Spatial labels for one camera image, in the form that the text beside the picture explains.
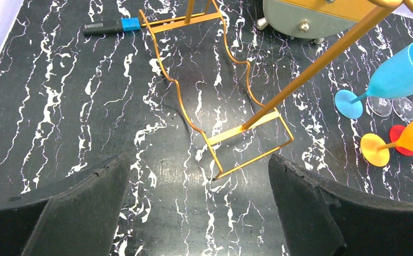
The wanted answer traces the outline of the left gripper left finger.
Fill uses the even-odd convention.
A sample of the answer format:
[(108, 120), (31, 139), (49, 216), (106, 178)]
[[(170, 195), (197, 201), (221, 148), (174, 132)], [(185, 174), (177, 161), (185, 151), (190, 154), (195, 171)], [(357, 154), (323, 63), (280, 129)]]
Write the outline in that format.
[(129, 179), (121, 153), (0, 202), (0, 255), (109, 255)]

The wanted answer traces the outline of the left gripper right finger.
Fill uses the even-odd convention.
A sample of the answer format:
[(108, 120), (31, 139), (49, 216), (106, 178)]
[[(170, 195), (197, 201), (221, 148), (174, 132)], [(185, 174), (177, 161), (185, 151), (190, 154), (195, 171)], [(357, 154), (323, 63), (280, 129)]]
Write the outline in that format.
[(413, 255), (413, 203), (365, 193), (279, 154), (268, 174), (291, 255)]

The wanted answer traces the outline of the yellow wine glass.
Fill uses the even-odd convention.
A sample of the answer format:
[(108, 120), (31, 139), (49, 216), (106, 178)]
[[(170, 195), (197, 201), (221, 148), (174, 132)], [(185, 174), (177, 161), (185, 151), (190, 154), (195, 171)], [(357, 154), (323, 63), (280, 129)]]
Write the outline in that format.
[(413, 151), (413, 121), (406, 126), (400, 137), (394, 142), (386, 144), (378, 135), (365, 134), (360, 141), (363, 157), (370, 164), (378, 167), (385, 166), (390, 160), (390, 148), (402, 147)]

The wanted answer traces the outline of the clear wine glass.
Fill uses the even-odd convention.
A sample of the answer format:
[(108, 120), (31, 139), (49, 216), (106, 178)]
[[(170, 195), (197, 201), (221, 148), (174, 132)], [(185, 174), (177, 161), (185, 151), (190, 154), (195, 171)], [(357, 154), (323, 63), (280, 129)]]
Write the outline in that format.
[(392, 100), (392, 109), (403, 121), (413, 121), (413, 101), (407, 97)]

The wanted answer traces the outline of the light blue wine glass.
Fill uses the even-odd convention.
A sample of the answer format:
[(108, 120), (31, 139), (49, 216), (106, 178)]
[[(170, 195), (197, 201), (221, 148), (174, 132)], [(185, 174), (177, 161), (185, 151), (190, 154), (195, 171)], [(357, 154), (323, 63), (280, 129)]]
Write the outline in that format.
[(334, 104), (343, 116), (358, 119), (363, 113), (361, 101), (367, 97), (395, 99), (410, 95), (413, 95), (413, 43), (377, 68), (362, 95), (340, 90), (335, 94)]

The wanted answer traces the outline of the gold wire wine glass rack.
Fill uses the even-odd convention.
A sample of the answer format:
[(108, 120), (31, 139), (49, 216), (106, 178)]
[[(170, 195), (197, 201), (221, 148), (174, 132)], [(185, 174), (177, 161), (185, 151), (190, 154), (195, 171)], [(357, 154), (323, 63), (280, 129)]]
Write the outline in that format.
[(376, 68), (413, 42), (413, 19), (389, 15), (296, 89), (278, 106), (285, 124), (276, 119), (208, 147), (201, 131), (212, 137), (247, 121), (343, 35), (319, 41), (271, 27), (259, 30), (260, 2), (219, 1), (218, 6), (223, 20), (156, 34), (172, 82), (158, 66), (150, 33), (142, 32), (144, 59), (154, 73), (148, 102), (160, 118), (152, 131), (161, 139), (150, 139), (142, 156), (151, 177), (207, 183), (218, 172), (212, 150), (230, 170), (278, 145), (286, 158), (341, 182), (380, 175), (358, 144), (367, 132), (384, 137), (398, 119), (377, 117), (368, 107), (359, 119), (347, 119), (333, 97), (342, 89), (363, 93)]

